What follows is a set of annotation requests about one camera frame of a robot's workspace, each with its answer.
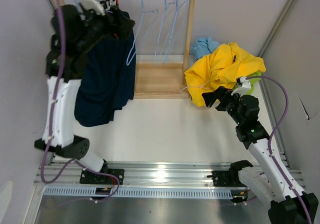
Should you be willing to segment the patterned camouflage shorts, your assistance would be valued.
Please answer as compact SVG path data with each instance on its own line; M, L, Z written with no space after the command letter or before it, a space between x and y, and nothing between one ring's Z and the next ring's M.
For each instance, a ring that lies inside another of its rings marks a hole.
M99 2L104 10L110 11L112 6L119 6L119 0L100 0Z

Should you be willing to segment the lime green shorts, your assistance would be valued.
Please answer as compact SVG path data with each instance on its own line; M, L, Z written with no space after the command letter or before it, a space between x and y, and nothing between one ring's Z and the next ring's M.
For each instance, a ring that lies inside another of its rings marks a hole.
M261 76L261 75L262 75L262 72L261 72L261 71L256 71L256 72L254 72L253 74L250 74L250 75L247 76L247 78L250 78L250 77L251 77L251 79L249 79L251 88L250 88L249 91L246 92L246 95L251 95L251 94L253 93L253 91L254 91L254 89L255 89L255 86L254 86L254 85L255 85L257 82L260 81L260 78L258 78L258 76Z

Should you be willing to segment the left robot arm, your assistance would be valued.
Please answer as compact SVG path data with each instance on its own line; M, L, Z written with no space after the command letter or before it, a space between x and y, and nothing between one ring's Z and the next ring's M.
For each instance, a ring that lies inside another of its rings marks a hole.
M91 169L91 178L102 184L109 176L108 164L90 151L87 138L74 134L73 122L84 127L108 124L134 98L135 23L117 7L99 15L64 5L54 12L51 24L47 121L34 144Z

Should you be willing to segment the wooden clothes rack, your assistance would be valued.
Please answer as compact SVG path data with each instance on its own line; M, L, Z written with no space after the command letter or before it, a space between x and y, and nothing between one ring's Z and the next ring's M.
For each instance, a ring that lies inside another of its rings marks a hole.
M86 11L78 6L62 5L56 0L56 10L52 18L55 34L52 48L47 55L46 74L55 78L52 93L57 100L60 89L69 86L79 88L86 65L87 54L98 42L80 44L80 35L84 26L80 14ZM183 71L187 68L187 59L172 62L167 67L153 66L150 62L139 62L135 67L134 94L137 98L177 98L179 87L183 85Z

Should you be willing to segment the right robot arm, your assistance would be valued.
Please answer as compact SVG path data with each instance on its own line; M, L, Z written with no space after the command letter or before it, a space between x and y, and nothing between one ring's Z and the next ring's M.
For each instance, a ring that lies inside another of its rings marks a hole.
M247 160L234 162L229 168L229 182L248 187L267 206L271 223L314 223L318 198L296 182L275 152L271 137L258 120L259 100L225 87L203 93L202 97L207 107L219 101L216 110L226 112L234 120L239 141L263 172L259 174Z

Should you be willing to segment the yellow shorts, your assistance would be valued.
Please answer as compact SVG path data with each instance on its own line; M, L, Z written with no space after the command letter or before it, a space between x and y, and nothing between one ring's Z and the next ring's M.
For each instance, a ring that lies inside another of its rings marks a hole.
M191 102L202 107L205 105L203 93L213 92L220 86L233 89L237 78L257 76L265 71L262 58L230 42L221 44L213 53L198 59L184 75Z

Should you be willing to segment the navy blue shorts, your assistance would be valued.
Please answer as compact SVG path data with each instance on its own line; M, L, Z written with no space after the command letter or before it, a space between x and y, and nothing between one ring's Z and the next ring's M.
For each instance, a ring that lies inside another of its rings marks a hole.
M127 40L102 39L88 53L89 62L81 80L74 116L80 125L94 127L114 120L115 111L121 110L134 98L136 60L127 64L134 51L134 34Z

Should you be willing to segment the aluminium mounting rail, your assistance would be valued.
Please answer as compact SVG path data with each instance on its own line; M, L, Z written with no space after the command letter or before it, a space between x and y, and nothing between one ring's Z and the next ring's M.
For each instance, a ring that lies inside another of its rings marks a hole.
M64 162L54 161L44 167L43 174L46 180L56 179L48 188L56 195L59 191L53 187L73 186L75 191L64 194L105 196L115 190L115 196L229 198L232 191L243 194L247 190L228 180L229 167L229 163L110 162L108 173L117 177L112 180L76 163L64 166Z

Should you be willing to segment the light blue shorts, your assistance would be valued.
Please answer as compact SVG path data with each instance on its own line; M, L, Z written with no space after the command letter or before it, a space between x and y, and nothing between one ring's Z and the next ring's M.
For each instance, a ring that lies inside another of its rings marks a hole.
M190 52L193 59L197 61L206 55L212 54L219 46L220 43L210 37L200 37L191 46Z

